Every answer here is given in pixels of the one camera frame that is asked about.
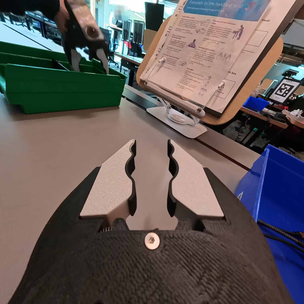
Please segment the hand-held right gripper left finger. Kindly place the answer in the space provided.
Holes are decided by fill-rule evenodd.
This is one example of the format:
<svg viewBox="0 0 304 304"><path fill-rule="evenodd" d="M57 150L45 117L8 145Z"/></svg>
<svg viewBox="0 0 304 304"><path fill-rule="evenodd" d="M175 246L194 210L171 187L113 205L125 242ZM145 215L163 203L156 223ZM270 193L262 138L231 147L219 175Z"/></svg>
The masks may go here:
<svg viewBox="0 0 304 304"><path fill-rule="evenodd" d="M103 219L113 225L133 216L137 207L135 170L136 140L132 139L102 163L80 212L81 219Z"/></svg>

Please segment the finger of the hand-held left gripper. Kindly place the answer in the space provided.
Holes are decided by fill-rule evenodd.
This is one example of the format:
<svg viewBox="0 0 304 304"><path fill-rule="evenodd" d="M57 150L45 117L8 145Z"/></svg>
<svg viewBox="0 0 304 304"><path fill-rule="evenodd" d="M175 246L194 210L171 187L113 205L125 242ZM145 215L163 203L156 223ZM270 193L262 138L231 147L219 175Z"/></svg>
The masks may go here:
<svg viewBox="0 0 304 304"><path fill-rule="evenodd" d="M109 75L108 58L103 49L98 49L96 51L97 58L100 60L105 72Z"/></svg>
<svg viewBox="0 0 304 304"><path fill-rule="evenodd" d="M71 49L71 67L73 71L80 72L79 64L81 62L82 56L78 53L76 49Z"/></svg>

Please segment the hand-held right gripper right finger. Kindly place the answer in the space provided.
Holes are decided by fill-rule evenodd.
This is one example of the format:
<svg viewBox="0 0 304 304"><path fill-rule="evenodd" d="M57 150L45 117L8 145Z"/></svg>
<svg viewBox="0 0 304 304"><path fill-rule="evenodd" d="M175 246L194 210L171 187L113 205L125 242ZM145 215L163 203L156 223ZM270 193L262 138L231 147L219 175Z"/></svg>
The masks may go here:
<svg viewBox="0 0 304 304"><path fill-rule="evenodd" d="M223 219L224 213L205 168L173 140L168 140L167 210L177 219Z"/></svg>

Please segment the green plastic bin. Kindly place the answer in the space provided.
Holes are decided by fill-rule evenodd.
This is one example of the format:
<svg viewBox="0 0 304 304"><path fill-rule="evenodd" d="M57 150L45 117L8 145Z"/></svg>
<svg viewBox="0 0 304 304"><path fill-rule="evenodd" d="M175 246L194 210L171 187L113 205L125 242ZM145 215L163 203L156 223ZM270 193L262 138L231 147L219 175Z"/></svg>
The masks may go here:
<svg viewBox="0 0 304 304"><path fill-rule="evenodd" d="M0 89L25 114L120 105L126 75L82 58L72 70L64 53L1 42Z"/></svg>

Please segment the person's left hand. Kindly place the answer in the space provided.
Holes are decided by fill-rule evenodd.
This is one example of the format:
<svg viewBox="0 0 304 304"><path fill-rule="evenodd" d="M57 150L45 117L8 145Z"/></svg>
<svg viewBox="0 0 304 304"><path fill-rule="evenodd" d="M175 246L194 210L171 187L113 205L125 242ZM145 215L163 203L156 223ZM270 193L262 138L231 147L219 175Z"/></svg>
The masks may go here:
<svg viewBox="0 0 304 304"><path fill-rule="evenodd" d="M66 28L66 22L69 20L69 13L66 9L65 2L64 0L60 0L60 7L59 11L55 16L55 23L57 28L61 33L64 33L67 28Z"/></svg>

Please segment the computer monitor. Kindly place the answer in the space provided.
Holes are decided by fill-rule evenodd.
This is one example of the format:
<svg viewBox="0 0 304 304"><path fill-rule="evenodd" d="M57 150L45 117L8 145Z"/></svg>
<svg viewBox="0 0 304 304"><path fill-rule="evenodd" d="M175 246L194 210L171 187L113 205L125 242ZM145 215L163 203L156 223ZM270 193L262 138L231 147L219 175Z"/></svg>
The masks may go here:
<svg viewBox="0 0 304 304"><path fill-rule="evenodd" d="M145 22L134 20L133 22L133 38L132 42L135 44L143 45L143 34L145 30Z"/></svg>
<svg viewBox="0 0 304 304"><path fill-rule="evenodd" d="M122 25L122 37L123 41L130 41L130 35L131 35L131 26L132 26L132 20L124 20Z"/></svg>

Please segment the black tall panel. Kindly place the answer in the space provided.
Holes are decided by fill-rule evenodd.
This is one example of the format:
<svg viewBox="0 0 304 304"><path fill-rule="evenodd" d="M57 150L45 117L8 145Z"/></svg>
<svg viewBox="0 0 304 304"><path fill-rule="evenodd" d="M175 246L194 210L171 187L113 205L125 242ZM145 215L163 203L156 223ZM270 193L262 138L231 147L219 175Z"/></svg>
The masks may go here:
<svg viewBox="0 0 304 304"><path fill-rule="evenodd" d="M158 31L163 23L165 5L145 2L146 29Z"/></svg>

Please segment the blue plastic bin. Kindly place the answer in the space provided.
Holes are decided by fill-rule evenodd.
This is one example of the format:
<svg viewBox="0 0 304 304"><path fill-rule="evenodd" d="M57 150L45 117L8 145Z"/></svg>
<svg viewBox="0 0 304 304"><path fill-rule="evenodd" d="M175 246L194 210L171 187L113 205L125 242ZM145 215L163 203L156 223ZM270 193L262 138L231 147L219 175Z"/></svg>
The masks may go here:
<svg viewBox="0 0 304 304"><path fill-rule="evenodd" d="M304 228L304 163L268 145L240 180L235 196L255 221L282 230ZM299 250L266 238L276 266L295 303L304 303L304 259Z"/></svg>

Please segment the long wooden work table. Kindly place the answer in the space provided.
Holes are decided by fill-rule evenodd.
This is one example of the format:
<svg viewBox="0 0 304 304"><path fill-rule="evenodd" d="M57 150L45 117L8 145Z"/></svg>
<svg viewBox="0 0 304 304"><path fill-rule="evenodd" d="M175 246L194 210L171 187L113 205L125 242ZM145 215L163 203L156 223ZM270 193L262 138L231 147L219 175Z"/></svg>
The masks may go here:
<svg viewBox="0 0 304 304"><path fill-rule="evenodd" d="M293 119L293 118L287 119L287 123L282 123L282 122L279 122L279 121L274 120L272 118L267 118L267 117L261 115L259 112L252 111L252 110L250 110L248 108L241 107L240 111L242 111L244 113L247 113L249 115L252 115L254 117L257 117L260 120L266 121L266 122L268 122L270 124L273 124L275 126L278 126L278 127L282 128L282 129L286 129L288 127L288 123L292 124L294 126L297 126L297 127L301 128L301 129L304 129L304 124L302 122L299 122L299 121Z"/></svg>

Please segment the instruction sheet with blue header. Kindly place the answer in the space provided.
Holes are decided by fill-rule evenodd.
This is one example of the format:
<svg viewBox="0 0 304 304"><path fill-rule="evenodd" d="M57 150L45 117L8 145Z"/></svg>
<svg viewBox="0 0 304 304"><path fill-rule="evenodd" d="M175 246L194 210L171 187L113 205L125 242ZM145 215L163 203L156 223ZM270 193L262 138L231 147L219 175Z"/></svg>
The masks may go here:
<svg viewBox="0 0 304 304"><path fill-rule="evenodd" d="M179 1L141 80L205 104L271 1Z"/></svg>

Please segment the small blue bin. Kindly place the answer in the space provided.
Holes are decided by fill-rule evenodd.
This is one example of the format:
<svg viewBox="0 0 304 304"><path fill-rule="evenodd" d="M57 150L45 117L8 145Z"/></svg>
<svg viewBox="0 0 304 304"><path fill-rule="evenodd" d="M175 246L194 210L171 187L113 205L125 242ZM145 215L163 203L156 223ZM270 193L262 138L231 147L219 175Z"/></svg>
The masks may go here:
<svg viewBox="0 0 304 304"><path fill-rule="evenodd" d="M269 105L269 101L264 100L262 98L256 98L250 96L242 107L250 109L255 112L261 112L264 108L266 108Z"/></svg>

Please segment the wooden document stand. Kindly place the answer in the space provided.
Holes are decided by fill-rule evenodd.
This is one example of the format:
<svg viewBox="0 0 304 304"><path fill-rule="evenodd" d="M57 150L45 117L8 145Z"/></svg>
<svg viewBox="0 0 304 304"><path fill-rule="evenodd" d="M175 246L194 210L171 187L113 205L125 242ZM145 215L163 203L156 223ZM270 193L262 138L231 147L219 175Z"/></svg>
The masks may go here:
<svg viewBox="0 0 304 304"><path fill-rule="evenodd" d="M161 39L171 18L171 16L168 17L162 23L158 32L156 33L136 75L136 80L140 87L150 93L155 94L162 104L161 106L148 108L147 112L180 134L191 139L195 139L207 132L206 127L200 124L200 121L210 125L220 125L228 122L240 110L243 103L259 85L260 81L264 78L272 64L274 64L279 58L283 49L283 40L280 38L280 35L301 8L303 8L303 1L297 1L297 3L293 5L292 9L286 15L282 24L279 26L270 42L267 44L264 51L262 51L258 60L250 70L250 73L246 77L246 82L242 88L233 97L231 103L228 105L223 114L216 116L204 111L204 108L209 100L205 102L205 104L188 101L182 97L170 93L169 91L159 88L154 84L147 84L146 81L141 80L141 75L149 63L150 58L154 55L154 51L159 43L159 40Z"/></svg>

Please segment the black white tag sign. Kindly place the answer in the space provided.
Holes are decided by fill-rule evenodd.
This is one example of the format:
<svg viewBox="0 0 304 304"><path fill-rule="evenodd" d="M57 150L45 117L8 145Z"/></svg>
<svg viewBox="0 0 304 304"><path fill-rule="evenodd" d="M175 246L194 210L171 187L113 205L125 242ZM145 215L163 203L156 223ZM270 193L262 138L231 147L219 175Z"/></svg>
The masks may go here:
<svg viewBox="0 0 304 304"><path fill-rule="evenodd" d="M267 98L273 103L284 104L301 83L300 80L284 77Z"/></svg>

